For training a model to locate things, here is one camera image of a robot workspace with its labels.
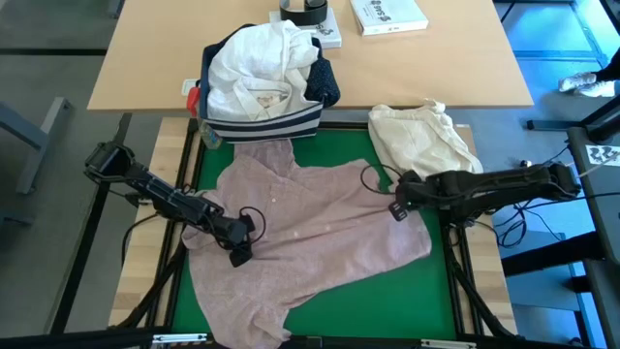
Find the white button shirt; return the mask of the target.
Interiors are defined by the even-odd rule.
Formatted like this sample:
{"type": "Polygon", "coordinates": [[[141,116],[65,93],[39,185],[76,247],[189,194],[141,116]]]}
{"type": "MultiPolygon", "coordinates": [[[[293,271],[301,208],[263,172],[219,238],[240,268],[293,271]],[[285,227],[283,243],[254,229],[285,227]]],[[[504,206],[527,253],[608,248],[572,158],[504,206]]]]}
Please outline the white button shirt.
{"type": "Polygon", "coordinates": [[[304,94],[318,55],[310,32],[289,20],[237,31],[209,65],[207,116],[264,121],[316,106],[304,94]]]}

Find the grey side table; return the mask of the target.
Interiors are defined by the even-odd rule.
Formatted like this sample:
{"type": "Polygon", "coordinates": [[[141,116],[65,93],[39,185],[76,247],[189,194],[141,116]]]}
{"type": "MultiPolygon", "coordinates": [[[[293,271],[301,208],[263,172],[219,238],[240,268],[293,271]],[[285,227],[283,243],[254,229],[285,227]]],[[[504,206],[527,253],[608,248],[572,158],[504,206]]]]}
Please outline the grey side table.
{"type": "Polygon", "coordinates": [[[568,131],[569,149],[602,247],[583,261],[608,349],[620,349],[620,167],[591,165],[586,144],[620,146],[620,133],[605,143],[589,140],[583,128],[568,131]]]}

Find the person's white shoe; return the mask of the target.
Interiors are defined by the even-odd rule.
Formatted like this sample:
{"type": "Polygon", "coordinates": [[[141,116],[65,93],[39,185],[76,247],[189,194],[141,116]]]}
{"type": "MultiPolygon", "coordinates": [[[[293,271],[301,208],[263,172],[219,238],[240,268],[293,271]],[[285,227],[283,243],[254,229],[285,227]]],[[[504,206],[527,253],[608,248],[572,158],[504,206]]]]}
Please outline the person's white shoe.
{"type": "Polygon", "coordinates": [[[596,82],[596,75],[593,73],[578,73],[558,81],[558,90],[568,92],[580,87],[589,86],[596,82]]]}
{"type": "Polygon", "coordinates": [[[576,93],[590,98],[611,98],[615,96],[615,85],[610,81],[597,81],[591,84],[580,86],[576,93]]]}

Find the cream shirt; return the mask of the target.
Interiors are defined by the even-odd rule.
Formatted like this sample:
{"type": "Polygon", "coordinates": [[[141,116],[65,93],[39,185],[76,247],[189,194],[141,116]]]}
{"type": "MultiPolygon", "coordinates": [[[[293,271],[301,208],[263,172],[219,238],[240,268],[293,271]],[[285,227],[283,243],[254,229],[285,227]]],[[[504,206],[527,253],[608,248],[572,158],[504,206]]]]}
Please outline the cream shirt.
{"type": "Polygon", "coordinates": [[[446,171],[483,172],[441,102],[427,99],[421,107],[407,110],[375,106],[368,113],[368,133],[392,181],[407,171],[422,178],[446,171]]]}

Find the navy dotted shirt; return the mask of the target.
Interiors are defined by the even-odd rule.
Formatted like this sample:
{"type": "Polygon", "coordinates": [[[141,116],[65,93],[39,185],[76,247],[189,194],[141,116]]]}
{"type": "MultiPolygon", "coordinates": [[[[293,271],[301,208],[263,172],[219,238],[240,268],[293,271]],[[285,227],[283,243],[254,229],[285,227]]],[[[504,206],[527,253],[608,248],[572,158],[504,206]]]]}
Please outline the navy dotted shirt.
{"type": "Polygon", "coordinates": [[[330,62],[319,56],[311,65],[304,98],[308,101],[321,102],[325,108],[330,108],[340,100],[340,97],[341,92],[330,62]]]}

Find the white paper under tape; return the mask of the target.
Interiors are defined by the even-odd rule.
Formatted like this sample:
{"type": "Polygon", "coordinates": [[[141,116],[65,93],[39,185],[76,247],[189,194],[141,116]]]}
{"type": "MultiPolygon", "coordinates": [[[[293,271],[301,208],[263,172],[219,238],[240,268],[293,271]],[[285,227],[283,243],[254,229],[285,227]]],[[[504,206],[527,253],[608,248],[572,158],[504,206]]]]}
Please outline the white paper under tape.
{"type": "MultiPolygon", "coordinates": [[[[282,20],[279,10],[269,13],[270,23],[276,23],[280,21],[291,22],[290,20],[282,20]]],[[[337,26],[333,9],[330,6],[328,6],[327,17],[325,21],[316,25],[296,27],[305,32],[309,32],[314,38],[318,39],[321,42],[322,48],[340,48],[342,46],[342,38],[337,26]]]]}

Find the light wooden desk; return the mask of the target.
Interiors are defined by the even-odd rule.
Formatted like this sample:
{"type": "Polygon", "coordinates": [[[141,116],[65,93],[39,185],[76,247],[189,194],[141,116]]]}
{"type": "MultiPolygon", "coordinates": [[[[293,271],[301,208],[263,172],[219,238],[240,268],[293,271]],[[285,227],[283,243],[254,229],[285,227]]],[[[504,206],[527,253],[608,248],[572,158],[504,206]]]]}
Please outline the light wooden desk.
{"type": "MultiPolygon", "coordinates": [[[[343,39],[325,52],[339,107],[412,108],[425,99],[457,108],[528,108],[533,100],[492,0],[417,0],[421,31],[358,32],[350,0],[328,0],[343,39]]],[[[201,71],[203,49],[279,0],[126,0],[88,107],[181,111],[181,86],[201,71]]]]}

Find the pink button shirt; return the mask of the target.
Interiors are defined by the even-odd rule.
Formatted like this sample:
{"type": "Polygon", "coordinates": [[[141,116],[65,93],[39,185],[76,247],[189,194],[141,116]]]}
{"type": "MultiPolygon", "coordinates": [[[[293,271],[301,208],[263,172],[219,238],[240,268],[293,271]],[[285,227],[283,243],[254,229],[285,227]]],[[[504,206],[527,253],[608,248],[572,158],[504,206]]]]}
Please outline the pink button shirt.
{"type": "Polygon", "coordinates": [[[300,167],[289,140],[239,144],[201,197],[226,214],[249,213],[253,257],[234,268],[214,237],[186,228],[196,298],[215,340],[230,349],[276,349],[289,311],[318,293],[427,257],[428,230],[414,212],[396,221],[392,199],[365,189],[363,159],[300,167]]]}

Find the clear plastic bottle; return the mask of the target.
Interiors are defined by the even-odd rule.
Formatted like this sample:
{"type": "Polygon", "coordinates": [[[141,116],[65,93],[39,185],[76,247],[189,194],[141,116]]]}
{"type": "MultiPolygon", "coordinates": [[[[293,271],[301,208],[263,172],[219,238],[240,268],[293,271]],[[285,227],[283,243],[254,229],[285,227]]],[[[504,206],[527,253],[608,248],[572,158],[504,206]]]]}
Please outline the clear plastic bottle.
{"type": "Polygon", "coordinates": [[[202,118],[198,119],[199,133],[201,140],[208,149],[218,149],[221,146],[222,139],[202,118]]]}

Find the black desk leg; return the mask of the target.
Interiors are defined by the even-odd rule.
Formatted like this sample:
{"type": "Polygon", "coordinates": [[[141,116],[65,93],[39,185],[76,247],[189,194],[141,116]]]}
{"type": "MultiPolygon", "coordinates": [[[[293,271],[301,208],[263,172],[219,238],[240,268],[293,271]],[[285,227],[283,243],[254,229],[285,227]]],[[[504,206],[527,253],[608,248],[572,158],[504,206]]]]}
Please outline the black desk leg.
{"type": "Polygon", "coordinates": [[[605,143],[620,133],[620,95],[612,98],[599,109],[579,121],[527,120],[525,128],[530,131],[568,131],[583,128],[589,140],[605,143]]]}

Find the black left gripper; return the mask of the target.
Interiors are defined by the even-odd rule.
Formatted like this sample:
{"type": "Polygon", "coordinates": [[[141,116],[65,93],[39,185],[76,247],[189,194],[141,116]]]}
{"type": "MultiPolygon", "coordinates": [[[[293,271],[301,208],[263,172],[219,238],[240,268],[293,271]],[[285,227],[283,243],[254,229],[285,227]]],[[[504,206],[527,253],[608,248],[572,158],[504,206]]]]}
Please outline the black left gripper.
{"type": "Polygon", "coordinates": [[[233,250],[229,258],[234,268],[252,259],[250,234],[256,230],[256,226],[248,214],[242,214],[239,218],[211,217],[207,226],[221,248],[233,250]]]}

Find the navy white striped laundry basket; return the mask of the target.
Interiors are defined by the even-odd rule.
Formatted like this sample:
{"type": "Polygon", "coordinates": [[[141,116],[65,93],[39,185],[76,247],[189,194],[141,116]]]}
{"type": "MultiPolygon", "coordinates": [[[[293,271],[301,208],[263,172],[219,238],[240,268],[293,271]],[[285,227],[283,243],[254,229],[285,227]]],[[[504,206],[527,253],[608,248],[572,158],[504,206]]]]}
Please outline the navy white striped laundry basket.
{"type": "MultiPolygon", "coordinates": [[[[197,85],[201,90],[198,104],[199,118],[204,119],[218,136],[228,143],[253,143],[314,136],[318,131],[321,114],[326,109],[321,102],[317,102],[318,104],[314,107],[264,121],[223,121],[211,119],[207,116],[208,68],[212,59],[233,34],[243,28],[255,25],[260,24],[245,24],[221,42],[204,48],[201,57],[201,77],[197,85]]],[[[325,58],[320,41],[312,36],[312,43],[319,49],[318,57],[325,58]]]]}

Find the white book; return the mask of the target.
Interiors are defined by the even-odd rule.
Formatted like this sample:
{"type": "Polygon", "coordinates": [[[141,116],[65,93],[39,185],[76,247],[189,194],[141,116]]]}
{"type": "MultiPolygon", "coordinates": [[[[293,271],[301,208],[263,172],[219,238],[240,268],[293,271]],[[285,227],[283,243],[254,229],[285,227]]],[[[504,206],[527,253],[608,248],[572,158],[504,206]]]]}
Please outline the white book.
{"type": "Polygon", "coordinates": [[[415,0],[350,0],[362,36],[425,30],[428,19],[415,0]]]}

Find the grey metal bench frame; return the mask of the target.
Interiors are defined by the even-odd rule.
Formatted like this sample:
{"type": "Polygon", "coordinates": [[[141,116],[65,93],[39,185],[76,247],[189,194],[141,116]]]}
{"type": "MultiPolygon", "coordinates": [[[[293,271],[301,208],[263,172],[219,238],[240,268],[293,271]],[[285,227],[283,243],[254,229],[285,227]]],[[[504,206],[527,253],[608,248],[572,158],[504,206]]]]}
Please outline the grey metal bench frame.
{"type": "Polygon", "coordinates": [[[0,128],[28,144],[32,150],[28,154],[23,170],[17,181],[17,194],[32,192],[33,183],[47,153],[56,121],[72,110],[71,103],[64,97],[56,97],[49,107],[43,123],[33,124],[6,104],[0,102],[0,128]]]}

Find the person's leg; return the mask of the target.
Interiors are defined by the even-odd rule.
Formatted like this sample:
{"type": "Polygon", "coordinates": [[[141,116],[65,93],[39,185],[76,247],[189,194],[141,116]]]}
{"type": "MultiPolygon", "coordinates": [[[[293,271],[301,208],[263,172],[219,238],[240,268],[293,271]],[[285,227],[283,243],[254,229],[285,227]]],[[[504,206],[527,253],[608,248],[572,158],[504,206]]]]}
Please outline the person's leg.
{"type": "Polygon", "coordinates": [[[596,81],[620,80],[620,48],[612,56],[609,64],[595,73],[596,81]]]}

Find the green table mat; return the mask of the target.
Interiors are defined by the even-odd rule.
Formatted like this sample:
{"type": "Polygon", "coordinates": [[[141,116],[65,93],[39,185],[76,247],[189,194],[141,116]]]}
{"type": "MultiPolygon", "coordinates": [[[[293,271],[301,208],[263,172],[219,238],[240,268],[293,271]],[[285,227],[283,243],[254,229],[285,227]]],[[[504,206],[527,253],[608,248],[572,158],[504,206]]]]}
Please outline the green table mat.
{"type": "MultiPolygon", "coordinates": [[[[367,131],[321,130],[316,137],[293,140],[301,166],[335,166],[363,158],[379,160],[367,131]]],[[[198,188],[212,189],[233,161],[233,145],[207,150],[201,157],[198,188]]],[[[429,257],[394,271],[321,292],[293,308],[285,329],[295,335],[454,339],[450,291],[437,213],[421,213],[432,239],[429,257]]],[[[176,298],[172,329],[210,333],[191,285],[186,262],[176,298]]]]}

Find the black white marker sticker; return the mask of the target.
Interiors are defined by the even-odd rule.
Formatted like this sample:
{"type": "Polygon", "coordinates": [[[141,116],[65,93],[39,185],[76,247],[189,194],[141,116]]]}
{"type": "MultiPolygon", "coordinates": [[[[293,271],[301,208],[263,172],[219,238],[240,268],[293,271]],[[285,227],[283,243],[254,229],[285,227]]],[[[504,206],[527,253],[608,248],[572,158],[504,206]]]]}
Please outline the black white marker sticker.
{"type": "Polygon", "coordinates": [[[620,167],[620,146],[586,144],[585,149],[591,165],[620,167]]]}

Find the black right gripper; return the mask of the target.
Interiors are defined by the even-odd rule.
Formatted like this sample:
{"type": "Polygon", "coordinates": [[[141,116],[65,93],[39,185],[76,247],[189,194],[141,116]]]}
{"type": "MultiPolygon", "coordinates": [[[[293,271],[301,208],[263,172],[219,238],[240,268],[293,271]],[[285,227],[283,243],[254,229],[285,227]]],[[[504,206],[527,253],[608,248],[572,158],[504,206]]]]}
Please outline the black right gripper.
{"type": "Polygon", "coordinates": [[[402,221],[408,216],[407,209],[436,204],[431,187],[414,171],[407,171],[399,177],[394,192],[396,202],[392,202],[388,209],[393,216],[396,216],[397,221],[402,221]]]}

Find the black curved headband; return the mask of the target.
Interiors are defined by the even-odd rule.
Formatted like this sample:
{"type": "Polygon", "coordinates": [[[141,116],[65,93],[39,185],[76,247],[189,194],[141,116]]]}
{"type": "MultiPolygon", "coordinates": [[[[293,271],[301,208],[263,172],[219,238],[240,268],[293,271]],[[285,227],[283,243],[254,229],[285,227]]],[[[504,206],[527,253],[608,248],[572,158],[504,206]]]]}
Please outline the black curved headband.
{"type": "Polygon", "coordinates": [[[327,0],[304,0],[302,11],[290,9],[290,0],[280,0],[279,13],[282,20],[290,20],[296,26],[316,25],[326,20],[327,0]]]}

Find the black metal table frame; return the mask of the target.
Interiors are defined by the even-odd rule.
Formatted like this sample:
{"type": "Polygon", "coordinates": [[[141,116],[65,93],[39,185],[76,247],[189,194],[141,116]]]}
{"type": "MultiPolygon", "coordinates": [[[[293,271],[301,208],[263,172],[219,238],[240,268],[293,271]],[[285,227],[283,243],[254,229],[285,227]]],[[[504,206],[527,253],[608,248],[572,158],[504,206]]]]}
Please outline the black metal table frame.
{"type": "MultiPolygon", "coordinates": [[[[191,179],[196,184],[203,151],[204,146],[198,139],[198,124],[195,121],[166,117],[162,120],[151,162],[158,166],[156,174],[165,179],[173,177],[178,185],[191,179]]],[[[217,349],[219,346],[212,339],[200,343],[151,343],[154,334],[171,333],[176,291],[180,286],[178,273],[172,281],[167,282],[162,294],[155,298],[152,308],[147,311],[145,325],[139,328],[111,327],[93,332],[66,332],[108,194],[107,187],[95,191],[62,297],[50,325],[50,340],[47,346],[50,349],[217,349]]],[[[470,264],[468,271],[472,274],[471,282],[477,286],[498,322],[506,330],[515,333],[517,327],[506,277],[503,275],[499,248],[488,229],[490,225],[491,220],[485,217],[479,225],[468,229],[463,234],[461,251],[457,257],[461,264],[470,264]]]]}

